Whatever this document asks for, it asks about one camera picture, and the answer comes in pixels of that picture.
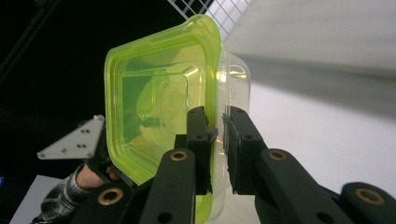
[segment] yellow-green lid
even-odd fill
[[[203,105],[209,127],[215,127],[220,51],[217,25],[196,15],[107,54],[108,151],[112,162],[136,184],[155,176],[176,134],[186,133],[190,109]],[[211,195],[197,198],[198,223],[207,219],[210,206]]]

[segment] brass screw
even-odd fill
[[[103,191],[98,198],[98,202],[101,205],[111,205],[118,202],[123,196],[122,189],[112,188]]]
[[[173,161],[184,161],[187,159],[187,153],[184,151],[176,151],[171,154],[171,159]]]
[[[270,151],[269,155],[276,161],[283,161],[286,159],[286,154],[281,151]]]
[[[372,189],[356,189],[355,193],[360,199],[367,203],[372,203],[374,205],[382,205],[385,203],[384,198]]]

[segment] white surface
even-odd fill
[[[289,151],[335,192],[366,182],[396,197],[396,79],[297,64],[246,63],[250,116],[268,147]]]
[[[395,71],[395,20],[393,0],[252,0],[226,46],[235,55]]]
[[[40,204],[44,198],[61,180],[53,177],[38,175],[30,186],[10,224],[31,223],[40,214]]]

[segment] wire mesh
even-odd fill
[[[225,39],[241,18],[251,0],[168,0],[180,15],[188,19],[195,14],[211,17]]]

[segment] clear plastic container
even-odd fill
[[[221,116],[236,101],[247,110],[249,99],[247,67],[224,50],[217,25],[196,15],[114,48],[106,57],[105,80],[109,155],[138,185],[155,176],[163,153],[186,133],[187,112],[205,107],[208,126],[218,127],[219,137],[212,147],[214,192],[197,196],[195,221],[216,218],[228,182]]]

